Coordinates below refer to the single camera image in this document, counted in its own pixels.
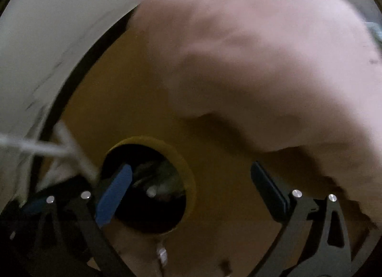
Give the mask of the yellow rimmed trash bin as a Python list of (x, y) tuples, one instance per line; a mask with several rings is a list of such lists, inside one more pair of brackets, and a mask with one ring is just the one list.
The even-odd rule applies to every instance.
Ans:
[(111, 221), (142, 235), (160, 236), (187, 219), (196, 202), (194, 174), (174, 147), (148, 136), (127, 138), (107, 152), (96, 204), (124, 165), (132, 168), (132, 182)]

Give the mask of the pink bed blanket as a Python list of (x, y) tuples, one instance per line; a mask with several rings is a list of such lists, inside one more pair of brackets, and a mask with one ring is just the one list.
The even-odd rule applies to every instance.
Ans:
[(381, 223), (381, 53), (345, 0), (142, 0), (131, 21), (173, 108), (302, 148)]

